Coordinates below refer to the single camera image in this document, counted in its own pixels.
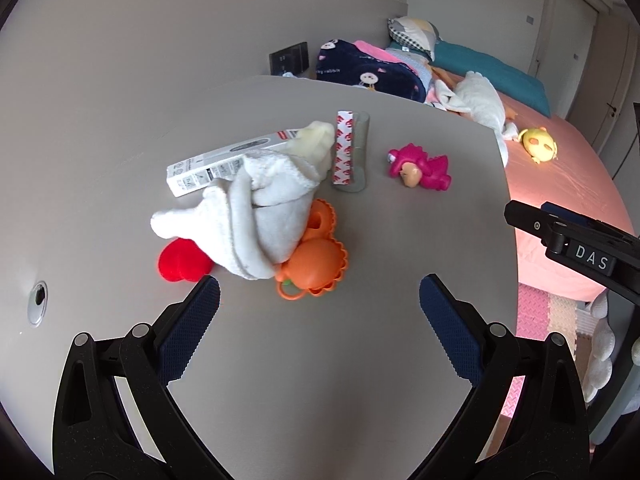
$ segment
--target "pink dinosaur toy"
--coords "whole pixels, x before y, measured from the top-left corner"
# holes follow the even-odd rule
[[[422,146],[408,144],[400,150],[391,150],[388,155],[391,168],[389,176],[400,175],[407,187],[420,184],[427,189],[446,191],[451,184],[447,174],[449,159],[447,155],[429,158]]]

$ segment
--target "product box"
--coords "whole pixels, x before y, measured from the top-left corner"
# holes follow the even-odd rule
[[[271,135],[238,142],[219,150],[192,156],[166,168],[166,182],[174,196],[207,187],[214,178],[231,178],[242,166],[242,154],[256,148],[281,150],[298,130],[282,130]]]

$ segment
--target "peach bedding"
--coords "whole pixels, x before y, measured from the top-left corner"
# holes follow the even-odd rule
[[[451,75],[455,81],[462,79]],[[507,141],[505,169],[511,199],[536,207],[553,202],[633,233],[631,220],[609,173],[580,132],[567,121],[551,119],[500,93],[518,115],[519,130],[544,126],[558,145],[558,158],[536,164],[518,142]],[[593,301],[604,287],[545,256],[538,238],[516,231],[518,281],[578,301]]]

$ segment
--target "orange silicone toy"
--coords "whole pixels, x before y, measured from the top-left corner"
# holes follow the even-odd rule
[[[309,220],[300,243],[276,274],[276,290],[285,300],[298,300],[306,293],[320,296],[334,290],[348,266],[344,245],[334,239],[335,211],[322,199],[311,204]],[[290,296],[282,290],[282,282],[291,282],[300,293]]]

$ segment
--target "yellow toy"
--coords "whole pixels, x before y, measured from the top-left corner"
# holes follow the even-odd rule
[[[531,155],[536,164],[547,162],[558,156],[558,145],[552,139],[546,128],[529,128],[522,130],[518,136],[518,141],[522,142],[524,149]]]

